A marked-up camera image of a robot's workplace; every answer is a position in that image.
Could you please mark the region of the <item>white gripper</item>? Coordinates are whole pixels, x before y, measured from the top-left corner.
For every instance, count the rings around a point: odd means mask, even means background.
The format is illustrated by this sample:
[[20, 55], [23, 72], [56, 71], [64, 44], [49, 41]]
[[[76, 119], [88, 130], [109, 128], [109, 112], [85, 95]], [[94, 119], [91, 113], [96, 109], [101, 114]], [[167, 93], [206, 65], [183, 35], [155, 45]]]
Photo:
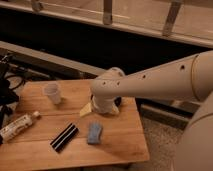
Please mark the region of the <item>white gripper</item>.
[[119, 109], [115, 104], [115, 99], [92, 98], [92, 104], [87, 103], [79, 112], [81, 117], [86, 116], [92, 112], [92, 109], [99, 114], [118, 115]]

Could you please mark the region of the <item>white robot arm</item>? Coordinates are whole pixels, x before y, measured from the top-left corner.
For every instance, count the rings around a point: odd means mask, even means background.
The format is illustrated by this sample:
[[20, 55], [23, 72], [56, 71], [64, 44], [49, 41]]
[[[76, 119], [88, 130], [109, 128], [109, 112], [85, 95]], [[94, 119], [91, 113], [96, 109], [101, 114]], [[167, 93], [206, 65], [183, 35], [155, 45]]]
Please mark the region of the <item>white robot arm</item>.
[[171, 171], [213, 171], [213, 50], [130, 75], [113, 67], [92, 80], [92, 98], [80, 110], [114, 114], [118, 97], [198, 102], [177, 145]]

